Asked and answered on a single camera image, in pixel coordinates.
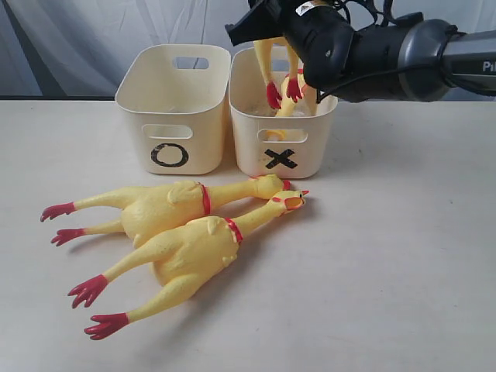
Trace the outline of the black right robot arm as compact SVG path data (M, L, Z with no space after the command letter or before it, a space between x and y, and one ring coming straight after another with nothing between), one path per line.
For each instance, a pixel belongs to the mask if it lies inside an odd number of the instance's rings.
M345 1L251 1L226 25L233 45L284 37L318 101L435 102L450 89L495 93L495 33L464 33L421 12L400 17L392 4L361 6L372 23L354 29Z

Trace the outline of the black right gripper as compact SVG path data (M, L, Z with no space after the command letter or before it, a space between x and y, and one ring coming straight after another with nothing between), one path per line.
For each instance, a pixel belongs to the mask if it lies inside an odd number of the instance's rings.
M350 79L350 61L360 34L351 25L347 1L249 1L250 10L225 24L233 46L284 36L303 62L305 81L335 91Z

